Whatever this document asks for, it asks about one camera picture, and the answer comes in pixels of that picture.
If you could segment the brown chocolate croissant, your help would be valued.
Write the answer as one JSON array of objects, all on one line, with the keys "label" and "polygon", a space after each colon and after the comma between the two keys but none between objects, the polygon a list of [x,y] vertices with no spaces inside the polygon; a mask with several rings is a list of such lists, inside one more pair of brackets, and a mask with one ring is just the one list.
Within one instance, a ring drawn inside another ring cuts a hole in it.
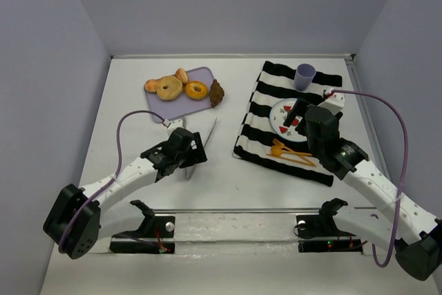
[{"label": "brown chocolate croissant", "polygon": [[224,89],[221,87],[220,83],[215,79],[213,80],[210,91],[209,100],[211,108],[215,108],[224,98]]}]

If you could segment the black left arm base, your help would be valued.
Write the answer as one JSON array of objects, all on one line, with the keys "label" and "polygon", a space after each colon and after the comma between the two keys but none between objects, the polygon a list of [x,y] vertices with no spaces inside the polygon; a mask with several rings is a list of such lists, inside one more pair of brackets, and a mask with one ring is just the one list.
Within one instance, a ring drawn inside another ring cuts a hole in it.
[{"label": "black left arm base", "polygon": [[114,254],[174,254],[175,216],[158,215],[141,200],[130,205],[143,215],[138,228],[111,237],[109,250]]}]

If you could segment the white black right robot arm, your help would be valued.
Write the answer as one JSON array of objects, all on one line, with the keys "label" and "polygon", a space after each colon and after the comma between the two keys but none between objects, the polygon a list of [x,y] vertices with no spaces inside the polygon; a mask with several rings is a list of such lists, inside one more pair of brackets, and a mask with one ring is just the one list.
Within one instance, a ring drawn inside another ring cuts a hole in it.
[{"label": "white black right robot arm", "polygon": [[395,257],[411,277],[427,280],[441,265],[441,220],[409,199],[402,186],[388,180],[359,146],[340,137],[341,109],[329,100],[317,106],[298,100],[285,124],[299,117],[296,131],[307,138],[309,152],[327,171],[368,199],[392,228],[372,217],[346,221],[349,209],[335,211],[336,225],[358,231],[374,247],[383,247],[388,258]]}]

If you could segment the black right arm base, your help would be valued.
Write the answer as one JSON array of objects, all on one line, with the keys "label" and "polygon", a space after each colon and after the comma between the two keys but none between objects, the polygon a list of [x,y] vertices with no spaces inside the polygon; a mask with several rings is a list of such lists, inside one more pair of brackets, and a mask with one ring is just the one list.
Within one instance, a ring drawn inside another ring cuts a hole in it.
[{"label": "black right arm base", "polygon": [[323,203],[317,214],[296,216],[293,228],[299,239],[300,253],[359,252],[363,253],[365,242],[354,234],[341,231],[334,217],[348,203],[339,198]]}]

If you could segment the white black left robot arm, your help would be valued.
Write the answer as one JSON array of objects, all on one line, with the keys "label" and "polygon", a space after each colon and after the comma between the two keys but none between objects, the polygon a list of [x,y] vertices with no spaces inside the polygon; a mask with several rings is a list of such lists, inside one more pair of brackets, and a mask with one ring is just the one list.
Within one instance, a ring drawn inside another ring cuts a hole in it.
[{"label": "white black left robot arm", "polygon": [[65,186],[58,194],[43,231],[71,259],[84,256],[104,237],[103,216],[130,194],[184,169],[207,161],[198,132],[177,128],[124,169],[95,183]]}]

